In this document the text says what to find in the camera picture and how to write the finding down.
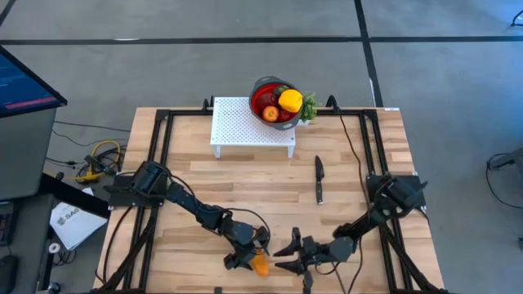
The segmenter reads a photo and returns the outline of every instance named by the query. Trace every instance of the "computer monitor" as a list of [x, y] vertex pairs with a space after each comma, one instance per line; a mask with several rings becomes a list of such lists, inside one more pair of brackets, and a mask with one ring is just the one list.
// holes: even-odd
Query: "computer monitor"
[[67, 105], [67, 100], [0, 46], [0, 118]]

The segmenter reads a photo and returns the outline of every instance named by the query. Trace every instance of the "white plastic stand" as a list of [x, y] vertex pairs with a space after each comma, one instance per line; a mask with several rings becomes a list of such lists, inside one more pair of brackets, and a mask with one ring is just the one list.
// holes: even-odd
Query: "white plastic stand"
[[292, 158], [296, 136], [294, 128], [278, 131], [255, 118], [248, 97], [215, 97], [211, 146], [216, 158], [222, 146], [287, 147], [287, 156]]

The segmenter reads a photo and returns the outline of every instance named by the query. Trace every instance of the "desk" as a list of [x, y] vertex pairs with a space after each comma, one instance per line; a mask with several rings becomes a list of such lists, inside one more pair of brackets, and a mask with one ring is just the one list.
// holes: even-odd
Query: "desk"
[[[147, 158], [151, 132], [154, 125], [154, 108], [139, 108], [132, 126], [123, 169], [134, 171]], [[360, 156], [366, 175], [364, 146], [359, 119], [344, 117], [347, 130], [356, 153]], [[378, 109], [383, 144], [389, 170], [393, 174], [412, 174], [413, 163], [405, 135], [400, 111]], [[197, 197], [222, 207], [250, 208], [260, 213], [270, 226], [271, 253], [287, 246], [291, 228], [299, 226], [302, 236], [313, 235], [318, 242], [332, 240], [331, 233], [345, 222], [355, 221], [365, 213], [364, 195], [358, 180], [357, 161], [352, 155], [339, 117], [318, 117], [307, 127], [296, 129], [296, 149], [289, 159], [281, 148], [235, 148], [222, 150], [216, 159], [209, 145], [211, 133], [210, 116], [175, 117], [168, 167], [191, 185]], [[373, 157], [378, 158], [372, 128], [368, 129]], [[164, 126], [160, 129], [160, 139]], [[156, 160], [161, 145], [158, 143]], [[324, 204], [315, 203], [314, 158], [321, 157], [324, 164]], [[102, 251], [98, 272], [103, 269], [103, 256], [110, 235], [125, 209], [112, 212]], [[123, 221], [110, 252], [108, 263], [110, 276], [120, 265], [129, 250], [136, 209]], [[235, 213], [235, 219], [260, 225], [261, 222], [246, 213]], [[437, 287], [443, 287], [431, 233], [425, 218], [412, 212], [400, 220], [405, 247], [418, 268]], [[378, 230], [363, 238], [364, 264], [356, 280], [354, 293], [388, 292], [385, 267]], [[147, 292], [212, 292], [223, 287], [224, 292], [302, 292], [302, 277], [271, 266], [268, 277], [262, 278], [245, 269], [227, 270], [223, 257], [231, 252], [230, 244], [223, 238], [202, 229], [194, 217], [181, 207], [165, 203], [159, 210], [155, 230], [154, 248], [150, 262]], [[399, 261], [394, 252], [396, 273], [400, 273]], [[274, 258], [271, 262], [292, 260]], [[347, 263], [338, 267], [345, 287], [354, 276], [360, 256], [357, 252]], [[141, 268], [141, 256], [136, 259], [132, 287], [137, 287]], [[330, 270], [330, 265], [320, 270]], [[320, 276], [314, 270], [313, 292], [339, 293], [335, 274]], [[402, 287], [400, 274], [397, 284]]]

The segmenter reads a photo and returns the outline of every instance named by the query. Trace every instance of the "green herb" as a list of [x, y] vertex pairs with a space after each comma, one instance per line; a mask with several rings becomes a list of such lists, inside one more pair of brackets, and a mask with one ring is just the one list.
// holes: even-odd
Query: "green herb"
[[287, 91], [288, 89], [289, 89], [289, 87], [287, 85], [281, 85], [281, 86], [275, 88], [272, 91], [272, 94], [276, 95], [276, 97], [279, 97], [281, 95], [281, 93], [283, 93], [284, 91]]
[[305, 122], [306, 120], [314, 120], [316, 113], [318, 112], [315, 107], [320, 106], [321, 103], [316, 101], [316, 94], [314, 92], [307, 92], [303, 95], [303, 107], [300, 119]]

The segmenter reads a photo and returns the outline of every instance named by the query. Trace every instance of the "knife handle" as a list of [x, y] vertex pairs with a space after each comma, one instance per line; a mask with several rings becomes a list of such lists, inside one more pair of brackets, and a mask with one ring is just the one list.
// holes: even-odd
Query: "knife handle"
[[321, 181], [320, 180], [316, 181], [316, 202], [318, 204], [323, 204], [323, 202], [324, 202], [323, 190], [321, 188]]

